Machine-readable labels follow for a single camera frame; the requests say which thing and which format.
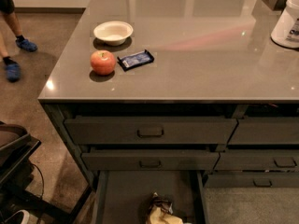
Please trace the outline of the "red apple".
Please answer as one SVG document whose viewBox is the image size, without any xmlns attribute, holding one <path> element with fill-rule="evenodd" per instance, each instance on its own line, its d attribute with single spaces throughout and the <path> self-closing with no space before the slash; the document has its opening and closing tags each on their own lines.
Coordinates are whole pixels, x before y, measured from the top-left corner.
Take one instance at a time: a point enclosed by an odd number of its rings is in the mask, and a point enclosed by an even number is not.
<svg viewBox="0 0 299 224">
<path fill-rule="evenodd" d="M 114 71 L 116 59 L 107 50 L 98 50 L 91 55 L 91 67 L 100 76 L 107 76 Z"/>
</svg>

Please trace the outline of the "middle left grey drawer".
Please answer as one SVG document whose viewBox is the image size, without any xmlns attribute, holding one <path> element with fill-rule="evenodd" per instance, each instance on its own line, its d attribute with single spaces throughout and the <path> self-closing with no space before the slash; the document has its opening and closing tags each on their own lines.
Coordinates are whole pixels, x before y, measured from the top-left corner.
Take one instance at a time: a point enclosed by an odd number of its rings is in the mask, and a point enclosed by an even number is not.
<svg viewBox="0 0 299 224">
<path fill-rule="evenodd" d="M 194 149 L 106 149 L 83 153 L 81 158 L 91 171 L 211 170 L 219 154 Z"/>
</svg>

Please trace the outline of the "blue snack bar wrapper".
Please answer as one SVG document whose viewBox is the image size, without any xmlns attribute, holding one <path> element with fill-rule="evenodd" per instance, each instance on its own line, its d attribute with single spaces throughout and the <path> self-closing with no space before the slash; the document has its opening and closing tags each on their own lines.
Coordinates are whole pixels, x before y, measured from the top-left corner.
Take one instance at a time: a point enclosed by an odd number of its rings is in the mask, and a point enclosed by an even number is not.
<svg viewBox="0 0 299 224">
<path fill-rule="evenodd" d="M 118 57 L 118 63 L 124 71 L 128 71 L 153 62 L 154 57 L 146 49 L 135 54 Z"/>
</svg>

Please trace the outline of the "white shoe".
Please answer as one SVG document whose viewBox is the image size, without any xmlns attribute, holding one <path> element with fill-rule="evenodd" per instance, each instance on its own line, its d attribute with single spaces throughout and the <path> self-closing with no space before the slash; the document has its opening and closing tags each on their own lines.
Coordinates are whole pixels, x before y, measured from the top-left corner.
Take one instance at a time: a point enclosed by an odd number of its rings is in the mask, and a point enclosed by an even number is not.
<svg viewBox="0 0 299 224">
<path fill-rule="evenodd" d="M 20 210 L 11 217 L 5 219 L 1 224 L 28 224 L 30 214 L 26 210 Z"/>
</svg>

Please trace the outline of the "white paper bowl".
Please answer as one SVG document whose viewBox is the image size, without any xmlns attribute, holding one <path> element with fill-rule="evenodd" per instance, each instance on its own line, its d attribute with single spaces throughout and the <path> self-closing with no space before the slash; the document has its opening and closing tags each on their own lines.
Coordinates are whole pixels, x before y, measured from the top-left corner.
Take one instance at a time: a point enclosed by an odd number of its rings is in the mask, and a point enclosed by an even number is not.
<svg viewBox="0 0 299 224">
<path fill-rule="evenodd" d="M 119 46 L 133 33 L 133 27 L 124 21 L 108 21 L 93 29 L 94 36 L 110 46 Z"/>
</svg>

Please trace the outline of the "grey drawer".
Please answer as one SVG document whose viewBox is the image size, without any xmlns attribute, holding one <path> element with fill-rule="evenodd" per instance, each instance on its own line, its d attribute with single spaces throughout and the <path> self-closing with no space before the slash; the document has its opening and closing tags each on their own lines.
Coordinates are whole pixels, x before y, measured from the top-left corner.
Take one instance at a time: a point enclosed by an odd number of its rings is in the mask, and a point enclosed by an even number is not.
<svg viewBox="0 0 299 224">
<path fill-rule="evenodd" d="M 219 154 L 194 149 L 106 149 L 83 153 L 81 158 L 91 171 L 211 170 Z"/>
<path fill-rule="evenodd" d="M 209 175 L 206 188 L 298 188 L 297 173 L 245 173 Z"/>
<path fill-rule="evenodd" d="M 240 119 L 230 145 L 298 145 L 299 118 Z"/>
<path fill-rule="evenodd" d="M 225 144 L 236 125 L 223 117 L 76 117 L 64 122 L 79 145 Z"/>
<path fill-rule="evenodd" d="M 298 150 L 231 150 L 222 152 L 217 171 L 297 170 Z"/>
</svg>

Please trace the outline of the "brown chip bag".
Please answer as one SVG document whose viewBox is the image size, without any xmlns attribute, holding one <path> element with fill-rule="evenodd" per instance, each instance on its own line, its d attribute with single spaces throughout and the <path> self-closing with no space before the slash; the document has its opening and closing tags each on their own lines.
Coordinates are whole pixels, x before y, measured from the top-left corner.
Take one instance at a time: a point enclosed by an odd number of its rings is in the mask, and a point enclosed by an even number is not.
<svg viewBox="0 0 299 224">
<path fill-rule="evenodd" d="M 146 224 L 190 224 L 182 218 L 173 215 L 173 203 L 160 196 L 157 192 L 152 194 L 149 201 L 149 210 Z"/>
</svg>

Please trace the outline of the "person legs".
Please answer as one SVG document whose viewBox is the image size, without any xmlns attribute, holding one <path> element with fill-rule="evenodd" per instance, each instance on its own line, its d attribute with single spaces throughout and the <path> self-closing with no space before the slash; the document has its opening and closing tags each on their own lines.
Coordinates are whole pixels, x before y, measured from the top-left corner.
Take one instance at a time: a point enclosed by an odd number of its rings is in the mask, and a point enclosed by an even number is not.
<svg viewBox="0 0 299 224">
<path fill-rule="evenodd" d="M 10 27 L 13 34 L 17 37 L 18 40 L 22 40 L 23 36 L 21 32 L 21 26 L 15 14 L 15 7 L 14 7 L 13 0 L 0 0 L 0 12 L 2 13 L 5 22 Z M 6 65 L 14 63 L 14 61 L 8 55 L 7 47 L 1 32 L 0 32 L 0 56 L 2 57 Z"/>
</svg>

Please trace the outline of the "middle right grey drawer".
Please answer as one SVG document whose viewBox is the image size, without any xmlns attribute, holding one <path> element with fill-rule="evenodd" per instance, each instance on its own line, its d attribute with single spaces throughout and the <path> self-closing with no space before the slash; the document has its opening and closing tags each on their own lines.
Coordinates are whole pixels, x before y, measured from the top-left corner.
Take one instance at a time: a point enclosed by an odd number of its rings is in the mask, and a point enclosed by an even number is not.
<svg viewBox="0 0 299 224">
<path fill-rule="evenodd" d="M 217 171 L 297 170 L 298 150 L 231 150 L 222 152 Z"/>
</svg>

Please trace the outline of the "person right blue shoe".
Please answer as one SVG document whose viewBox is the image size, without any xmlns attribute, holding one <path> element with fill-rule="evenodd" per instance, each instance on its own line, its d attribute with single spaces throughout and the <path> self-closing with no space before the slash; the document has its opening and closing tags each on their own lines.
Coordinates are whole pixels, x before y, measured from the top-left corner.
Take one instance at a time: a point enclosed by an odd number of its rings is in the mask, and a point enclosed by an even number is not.
<svg viewBox="0 0 299 224">
<path fill-rule="evenodd" d="M 21 78 L 21 69 L 17 63 L 6 65 L 6 75 L 9 82 L 16 82 Z"/>
</svg>

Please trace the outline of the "person blue shoe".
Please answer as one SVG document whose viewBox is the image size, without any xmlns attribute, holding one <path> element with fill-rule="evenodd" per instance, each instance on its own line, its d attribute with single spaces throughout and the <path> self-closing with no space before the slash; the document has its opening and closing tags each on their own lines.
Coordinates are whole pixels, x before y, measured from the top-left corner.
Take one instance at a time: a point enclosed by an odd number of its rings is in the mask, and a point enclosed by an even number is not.
<svg viewBox="0 0 299 224">
<path fill-rule="evenodd" d="M 37 45 L 31 41 L 29 41 L 28 39 L 23 39 L 23 40 L 16 40 L 16 45 L 20 48 L 23 49 L 25 51 L 28 52 L 34 52 L 37 51 Z"/>
<path fill-rule="evenodd" d="M 16 82 L 21 78 L 21 69 L 17 63 L 6 65 L 6 75 L 9 82 Z"/>
</svg>

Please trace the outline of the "top left grey drawer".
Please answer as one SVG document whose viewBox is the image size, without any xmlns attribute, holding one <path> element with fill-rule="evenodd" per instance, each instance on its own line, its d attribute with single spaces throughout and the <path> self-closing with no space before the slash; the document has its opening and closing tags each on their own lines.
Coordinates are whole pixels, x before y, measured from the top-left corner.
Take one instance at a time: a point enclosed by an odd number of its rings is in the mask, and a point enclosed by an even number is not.
<svg viewBox="0 0 299 224">
<path fill-rule="evenodd" d="M 223 117 L 76 117 L 64 122 L 79 145 L 225 144 L 236 125 Z"/>
</svg>

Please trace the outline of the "top right grey drawer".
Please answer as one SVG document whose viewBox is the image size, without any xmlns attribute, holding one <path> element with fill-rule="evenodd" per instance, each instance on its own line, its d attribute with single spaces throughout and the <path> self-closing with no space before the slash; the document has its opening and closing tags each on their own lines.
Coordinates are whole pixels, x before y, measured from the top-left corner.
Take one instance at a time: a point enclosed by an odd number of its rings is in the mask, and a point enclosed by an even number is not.
<svg viewBox="0 0 299 224">
<path fill-rule="evenodd" d="M 299 118 L 240 119 L 230 145 L 298 145 Z"/>
</svg>

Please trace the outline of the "open bottom left drawer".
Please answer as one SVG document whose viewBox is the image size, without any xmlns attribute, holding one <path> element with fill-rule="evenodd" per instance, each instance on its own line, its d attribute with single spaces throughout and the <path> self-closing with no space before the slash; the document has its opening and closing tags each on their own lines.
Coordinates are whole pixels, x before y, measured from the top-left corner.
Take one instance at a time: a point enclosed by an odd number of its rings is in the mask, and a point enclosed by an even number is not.
<svg viewBox="0 0 299 224">
<path fill-rule="evenodd" d="M 145 224 L 157 194 L 185 224 L 209 224 L 201 174 L 196 171 L 103 171 L 91 224 Z"/>
</svg>

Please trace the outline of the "person left blue shoe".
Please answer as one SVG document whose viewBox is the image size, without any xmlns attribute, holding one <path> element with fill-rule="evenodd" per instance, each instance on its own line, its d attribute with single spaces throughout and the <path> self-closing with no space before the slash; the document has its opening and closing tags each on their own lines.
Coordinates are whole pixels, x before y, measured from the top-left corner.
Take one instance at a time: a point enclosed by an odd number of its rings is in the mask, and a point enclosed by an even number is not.
<svg viewBox="0 0 299 224">
<path fill-rule="evenodd" d="M 31 41 L 29 41 L 28 39 L 23 39 L 23 40 L 16 40 L 16 45 L 20 48 L 23 49 L 25 51 L 28 52 L 34 52 L 37 51 L 37 45 Z"/>
</svg>

